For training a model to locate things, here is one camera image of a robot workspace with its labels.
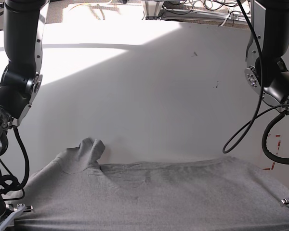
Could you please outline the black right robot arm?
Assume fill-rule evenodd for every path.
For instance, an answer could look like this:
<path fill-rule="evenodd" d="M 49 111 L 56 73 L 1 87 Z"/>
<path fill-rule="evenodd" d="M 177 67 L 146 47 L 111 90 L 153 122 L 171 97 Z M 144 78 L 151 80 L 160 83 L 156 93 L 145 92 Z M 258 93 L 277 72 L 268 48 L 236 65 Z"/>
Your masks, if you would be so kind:
<path fill-rule="evenodd" d="M 0 81 L 0 231 L 13 226 L 14 220 L 31 206 L 12 204 L 4 199 L 9 192 L 24 191 L 29 178 L 29 158 L 18 127 L 27 115 L 42 82 L 42 37 L 49 2 L 47 0 L 6 0 L 3 9 L 4 50 L 8 64 Z M 1 156 L 8 148 L 7 133 L 13 130 L 25 161 L 25 172 L 18 180 L 11 172 L 2 174 Z"/>

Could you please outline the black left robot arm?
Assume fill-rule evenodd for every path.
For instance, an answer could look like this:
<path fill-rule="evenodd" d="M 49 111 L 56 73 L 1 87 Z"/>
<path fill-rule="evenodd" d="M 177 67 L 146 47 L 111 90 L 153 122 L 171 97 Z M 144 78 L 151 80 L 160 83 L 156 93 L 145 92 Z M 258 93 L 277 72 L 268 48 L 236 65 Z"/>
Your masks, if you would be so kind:
<path fill-rule="evenodd" d="M 242 14 L 251 32 L 244 74 L 259 99 L 252 119 L 235 133 L 241 136 L 231 147 L 224 145 L 223 153 L 232 151 L 247 135 L 254 121 L 265 114 L 259 111 L 261 103 L 265 103 L 269 107 L 266 112 L 277 110 L 278 115 L 263 132 L 262 151 L 274 163 L 289 165 L 289 158 L 273 154 L 267 147 L 270 130 L 289 116 L 289 70 L 282 59 L 289 47 L 289 0 L 252 0 L 250 16 L 245 10 Z"/>

